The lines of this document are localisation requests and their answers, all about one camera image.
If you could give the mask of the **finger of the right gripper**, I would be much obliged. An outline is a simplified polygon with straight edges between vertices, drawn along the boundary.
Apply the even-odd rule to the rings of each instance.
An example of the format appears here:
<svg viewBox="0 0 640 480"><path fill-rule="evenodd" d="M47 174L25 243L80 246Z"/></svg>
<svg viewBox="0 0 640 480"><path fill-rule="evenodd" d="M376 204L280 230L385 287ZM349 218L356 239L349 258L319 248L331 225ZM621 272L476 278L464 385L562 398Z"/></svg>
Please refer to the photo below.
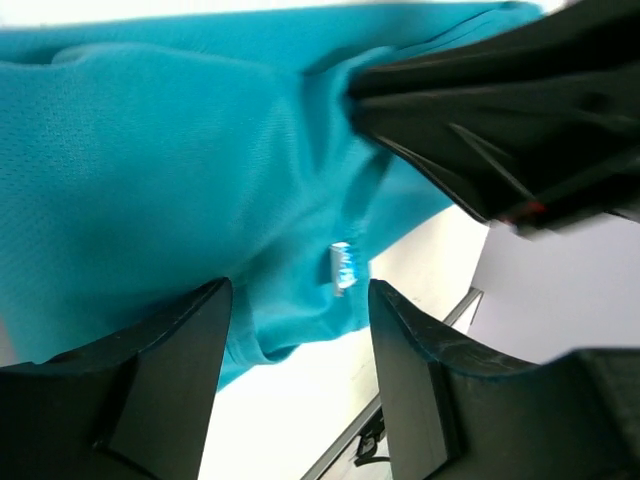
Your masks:
<svg viewBox="0 0 640 480"><path fill-rule="evenodd" d="M367 69L351 95L540 80L639 59L637 1L579 1L489 39Z"/></svg>
<svg viewBox="0 0 640 480"><path fill-rule="evenodd" d="M639 207L639 73L361 101L355 126L474 219L570 225Z"/></svg>

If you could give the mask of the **teal t-shirt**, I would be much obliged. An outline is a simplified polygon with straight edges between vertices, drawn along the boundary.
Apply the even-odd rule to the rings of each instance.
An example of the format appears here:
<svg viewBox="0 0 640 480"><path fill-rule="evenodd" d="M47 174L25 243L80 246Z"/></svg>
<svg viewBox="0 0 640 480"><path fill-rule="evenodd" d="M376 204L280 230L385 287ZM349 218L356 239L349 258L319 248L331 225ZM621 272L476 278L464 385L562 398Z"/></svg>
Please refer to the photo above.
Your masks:
<svg viewBox="0 0 640 480"><path fill-rule="evenodd" d="M222 277L222 385L364 328L370 260L450 201L352 130L350 80L541 15L493 1L3 30L1 317L17 358Z"/></svg>

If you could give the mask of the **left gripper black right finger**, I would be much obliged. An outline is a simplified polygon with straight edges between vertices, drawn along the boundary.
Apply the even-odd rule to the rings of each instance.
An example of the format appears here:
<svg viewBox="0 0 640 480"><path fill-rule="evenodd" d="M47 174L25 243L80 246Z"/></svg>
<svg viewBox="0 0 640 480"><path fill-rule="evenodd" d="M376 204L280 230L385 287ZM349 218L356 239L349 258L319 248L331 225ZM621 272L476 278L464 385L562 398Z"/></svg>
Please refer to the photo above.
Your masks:
<svg viewBox="0 0 640 480"><path fill-rule="evenodd" d="M389 283L368 293L370 327L391 320L442 369L457 452L419 477L635 479L639 475L639 352L588 348L544 364L496 351L421 311Z"/></svg>

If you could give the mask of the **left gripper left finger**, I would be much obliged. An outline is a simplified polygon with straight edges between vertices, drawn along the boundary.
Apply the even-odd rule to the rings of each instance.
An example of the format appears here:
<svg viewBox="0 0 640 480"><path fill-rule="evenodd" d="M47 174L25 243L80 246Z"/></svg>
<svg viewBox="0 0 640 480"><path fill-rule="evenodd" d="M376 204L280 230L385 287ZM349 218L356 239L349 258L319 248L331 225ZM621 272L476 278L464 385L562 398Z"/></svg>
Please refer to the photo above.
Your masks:
<svg viewBox="0 0 640 480"><path fill-rule="evenodd" d="M47 362L4 367L2 477L196 478L231 306L216 280Z"/></svg>

